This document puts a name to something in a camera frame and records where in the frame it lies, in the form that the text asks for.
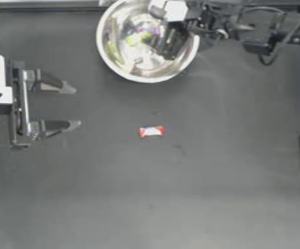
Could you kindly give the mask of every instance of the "stainless steel bowl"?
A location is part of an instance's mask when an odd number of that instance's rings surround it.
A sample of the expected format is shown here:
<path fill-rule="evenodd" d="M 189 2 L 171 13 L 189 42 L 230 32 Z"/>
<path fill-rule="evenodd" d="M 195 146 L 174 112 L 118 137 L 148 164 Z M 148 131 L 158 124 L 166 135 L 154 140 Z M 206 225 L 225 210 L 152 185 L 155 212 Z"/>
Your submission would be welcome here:
<path fill-rule="evenodd" d="M 174 77 L 190 64 L 199 37 L 189 34 L 175 57 L 167 60 L 143 43 L 163 33 L 165 25 L 147 11 L 148 0 L 120 0 L 104 12 L 96 29 L 96 46 L 108 67 L 126 79 L 158 83 Z"/>

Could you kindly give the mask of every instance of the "gray floor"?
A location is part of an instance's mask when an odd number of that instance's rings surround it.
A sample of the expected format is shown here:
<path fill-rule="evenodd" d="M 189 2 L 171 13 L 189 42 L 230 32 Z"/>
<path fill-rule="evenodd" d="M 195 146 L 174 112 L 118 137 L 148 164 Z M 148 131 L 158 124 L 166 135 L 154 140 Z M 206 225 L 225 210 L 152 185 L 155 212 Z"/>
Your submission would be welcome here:
<path fill-rule="evenodd" d="M 99 58 L 98 19 L 0 15 L 0 52 L 78 88 L 32 95 L 34 118 L 83 121 L 12 152 L 2 119 L 0 249 L 300 248 L 300 48 L 265 68 L 223 42 L 138 85 Z"/>

